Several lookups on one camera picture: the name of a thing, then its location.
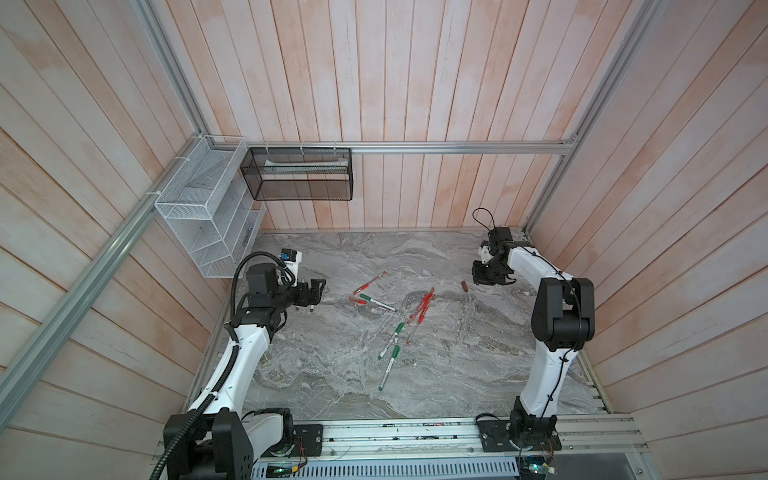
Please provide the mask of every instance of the white wire mesh basket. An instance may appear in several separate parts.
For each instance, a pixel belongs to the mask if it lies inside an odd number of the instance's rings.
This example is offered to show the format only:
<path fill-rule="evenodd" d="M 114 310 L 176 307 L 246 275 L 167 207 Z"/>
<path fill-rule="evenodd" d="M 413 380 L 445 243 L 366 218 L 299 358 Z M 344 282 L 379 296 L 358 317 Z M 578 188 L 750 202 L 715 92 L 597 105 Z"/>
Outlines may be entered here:
<path fill-rule="evenodd" d="M 238 145 L 228 150 L 218 150 L 215 143 L 212 148 L 207 137 L 201 138 L 155 202 L 206 277 L 234 275 L 253 248 L 266 213 L 266 205 L 253 209 L 253 198 L 237 170 L 246 149 L 236 138 Z"/>
<path fill-rule="evenodd" d="M 212 220 L 245 157 L 241 137 L 200 137 L 155 202 L 165 219 Z"/>

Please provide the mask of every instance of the black cable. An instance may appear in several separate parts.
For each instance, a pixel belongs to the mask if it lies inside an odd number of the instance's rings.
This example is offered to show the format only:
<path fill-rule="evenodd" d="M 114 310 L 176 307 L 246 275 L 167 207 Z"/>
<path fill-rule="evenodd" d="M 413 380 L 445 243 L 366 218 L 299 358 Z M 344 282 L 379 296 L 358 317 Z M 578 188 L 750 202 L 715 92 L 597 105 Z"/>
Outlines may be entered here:
<path fill-rule="evenodd" d="M 491 211 L 490 211 L 489 209 L 487 209 L 487 208 L 484 208 L 484 207 L 478 207 L 478 208 L 475 208 L 475 209 L 472 211 L 472 218 L 474 218 L 474 219 L 475 219 L 475 222 L 477 222 L 477 223 L 480 223 L 480 224 L 481 224 L 483 227 L 485 227 L 485 229 L 486 229 L 487 231 L 489 231 L 489 232 L 491 231 L 491 229 L 490 229 L 490 228 L 488 228 L 488 225 L 486 225 L 485 223 L 482 223 L 482 222 L 481 222 L 480 220 L 478 220 L 478 218 L 475 216 L 475 214 L 478 212 L 478 210 L 485 210 L 486 212 L 488 212 L 488 215 L 490 215 L 490 216 L 491 216 L 491 225 L 493 225 L 493 227 L 494 227 L 494 228 L 496 228 L 496 220 L 494 220 L 494 219 L 493 219 L 493 214 L 491 213 Z"/>
<path fill-rule="evenodd" d="M 285 289 L 283 291 L 288 290 L 288 288 L 290 288 L 290 286 L 292 286 L 293 283 L 296 282 L 296 276 L 293 275 L 293 272 L 290 271 L 290 268 L 288 268 L 286 263 L 283 262 L 283 259 L 281 259 L 279 257 L 275 257 L 273 254 L 271 254 L 269 252 L 253 252 L 253 253 L 249 253 L 248 255 L 245 256 L 245 258 L 243 258 L 243 261 L 240 262 L 240 265 L 237 266 L 237 268 L 235 269 L 235 274 L 234 274 L 234 276 L 232 276 L 232 297 L 230 299 L 230 305 L 232 306 L 232 308 L 231 308 L 232 316 L 235 316 L 235 314 L 237 313 L 237 310 L 235 308 L 235 304 L 237 303 L 237 277 L 240 275 L 240 271 L 243 269 L 243 267 L 248 262 L 248 260 L 250 260 L 250 259 L 252 259 L 254 257 L 267 257 L 267 258 L 270 258 L 270 259 L 272 259 L 272 261 L 274 263 L 277 263 L 277 266 L 282 271 L 288 273 L 288 277 L 290 278 L 290 281 L 288 283 L 286 283 L 286 287 L 285 287 Z"/>
<path fill-rule="evenodd" d="M 179 442 L 181 442 L 181 439 L 189 433 L 190 430 L 195 426 L 197 423 L 197 420 L 200 419 L 200 417 L 203 415 L 205 410 L 210 406 L 210 404 L 215 400 L 216 395 L 218 394 L 219 390 L 221 390 L 221 387 L 224 386 L 224 383 L 227 381 L 227 377 L 230 376 L 230 373 L 232 372 L 232 368 L 235 366 L 235 361 L 237 361 L 237 353 L 240 351 L 240 345 L 239 341 L 237 339 L 237 334 L 235 333 L 235 329 L 232 327 L 231 324 L 225 323 L 223 325 L 224 329 L 229 332 L 230 338 L 234 340 L 235 344 L 232 346 L 232 353 L 230 354 L 230 359 L 227 362 L 227 366 L 224 367 L 224 371 L 221 373 L 221 376 L 217 380 L 216 384 L 214 385 L 214 389 L 211 393 L 208 394 L 208 396 L 205 397 L 203 402 L 198 406 L 194 412 L 192 412 L 192 415 L 187 419 L 187 421 L 184 423 L 184 425 L 179 429 L 179 431 L 174 435 L 174 437 L 168 442 L 168 445 L 165 446 L 165 451 L 163 451 L 163 455 L 160 456 L 160 458 L 157 460 L 157 464 L 154 466 L 154 470 L 152 470 L 152 475 L 150 475 L 150 480 L 159 480 L 160 476 L 163 473 L 163 468 L 165 468 L 165 465 L 168 463 L 168 459 L 170 458 L 170 455 L 174 452 L 176 447 L 178 447 Z"/>

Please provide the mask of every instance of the wire mesh shelf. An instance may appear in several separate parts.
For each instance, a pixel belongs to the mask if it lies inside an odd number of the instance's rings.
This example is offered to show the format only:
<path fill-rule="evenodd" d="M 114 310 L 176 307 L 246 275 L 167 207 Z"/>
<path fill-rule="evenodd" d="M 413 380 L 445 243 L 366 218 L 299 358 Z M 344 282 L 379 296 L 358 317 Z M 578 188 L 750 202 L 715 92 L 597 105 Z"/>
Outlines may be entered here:
<path fill-rule="evenodd" d="M 176 183 L 170 191 L 166 187 L 156 202 L 168 226 L 207 277 L 234 275 L 237 265 L 253 248 L 266 213 L 266 205 L 253 209 L 246 181 L 237 171 L 240 155 L 246 151 L 242 139 L 237 139 L 236 147 L 217 147 L 215 142 L 211 147 L 208 137 L 201 138 L 179 169 L 186 167 L 187 171 L 178 171 L 171 180 Z M 208 191 L 205 198 L 199 190 Z"/>
<path fill-rule="evenodd" d="M 241 137 L 200 137 L 155 202 L 157 211 L 165 219 L 212 220 L 246 151 Z"/>
<path fill-rule="evenodd" d="M 252 147 L 240 171 L 254 200 L 352 200 L 349 148 Z"/>

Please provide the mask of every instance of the marble table surface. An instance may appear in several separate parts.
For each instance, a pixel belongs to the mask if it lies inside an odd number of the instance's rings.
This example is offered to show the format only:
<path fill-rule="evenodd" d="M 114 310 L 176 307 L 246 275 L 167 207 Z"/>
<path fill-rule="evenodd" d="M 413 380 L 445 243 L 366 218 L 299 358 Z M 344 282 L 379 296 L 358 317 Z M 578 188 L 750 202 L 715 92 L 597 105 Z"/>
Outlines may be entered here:
<path fill-rule="evenodd" d="M 289 309 L 248 389 L 245 411 L 289 407 L 297 420 L 509 415 L 533 363 L 530 318 L 535 292 L 522 278 L 511 286 L 472 284 L 472 261 L 485 232 L 274 233 L 254 250 L 303 252 L 299 279 L 326 278 L 314 313 Z M 356 305 L 364 291 L 397 313 Z M 462 280 L 469 285 L 465 293 Z M 377 356 L 398 323 L 431 288 L 432 301 L 412 344 L 401 353 L 383 391 L 389 355 Z M 238 298 L 247 289 L 238 284 Z M 596 413 L 578 364 L 561 390 L 558 413 Z"/>

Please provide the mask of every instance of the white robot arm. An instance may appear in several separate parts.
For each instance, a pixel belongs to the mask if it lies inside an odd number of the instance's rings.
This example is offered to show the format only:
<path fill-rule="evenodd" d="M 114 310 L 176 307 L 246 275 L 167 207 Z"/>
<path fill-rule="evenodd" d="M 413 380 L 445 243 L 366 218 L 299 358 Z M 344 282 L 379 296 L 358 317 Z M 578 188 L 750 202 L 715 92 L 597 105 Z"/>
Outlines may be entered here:
<path fill-rule="evenodd" d="M 236 305 L 237 275 L 248 260 L 259 256 L 274 263 L 248 268 L 248 293 Z M 300 262 L 301 252 L 283 249 L 280 257 L 252 253 L 238 266 L 232 285 L 232 315 L 224 324 L 229 343 L 187 413 L 173 415 L 166 423 L 166 449 L 151 478 L 159 478 L 165 465 L 170 480 L 181 476 L 250 478 L 253 463 L 264 452 L 282 455 L 293 448 L 293 419 L 288 409 L 243 415 L 243 404 L 259 360 L 274 334 L 285 326 L 286 309 L 315 306 L 323 295 L 325 280 L 312 279 L 311 286 L 296 281 Z"/>
<path fill-rule="evenodd" d="M 536 290 L 531 328 L 536 353 L 531 374 L 510 415 L 510 439 L 518 447 L 552 441 L 558 397 L 568 367 L 594 335 L 592 283 L 558 270 L 530 243 L 515 242 L 507 227 L 488 232 L 472 265 L 476 284 L 508 285 L 517 272 Z"/>

